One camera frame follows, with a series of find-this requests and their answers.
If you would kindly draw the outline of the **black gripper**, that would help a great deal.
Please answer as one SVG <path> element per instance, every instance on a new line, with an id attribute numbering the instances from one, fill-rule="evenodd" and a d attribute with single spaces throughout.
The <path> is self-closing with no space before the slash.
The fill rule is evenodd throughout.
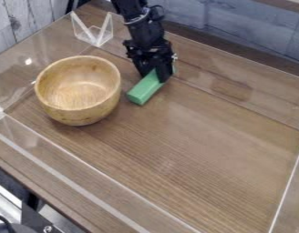
<path id="1" fill-rule="evenodd" d="M 133 17 L 124 21 L 124 25 L 130 39 L 125 40 L 122 45 L 141 77 L 145 77 L 156 66 L 157 80 L 165 83 L 173 74 L 173 51 L 160 20 Z"/>

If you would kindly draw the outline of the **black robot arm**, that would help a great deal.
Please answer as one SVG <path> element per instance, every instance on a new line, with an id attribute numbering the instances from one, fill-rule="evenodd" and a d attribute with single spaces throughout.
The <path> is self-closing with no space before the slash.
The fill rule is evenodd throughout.
<path id="1" fill-rule="evenodd" d="M 110 0 L 116 13 L 122 16 L 130 39 L 122 42 L 126 56 L 141 76 L 156 71 L 160 83 L 173 74 L 173 52 L 161 24 L 164 9 L 161 5 L 148 5 L 146 0 Z"/>

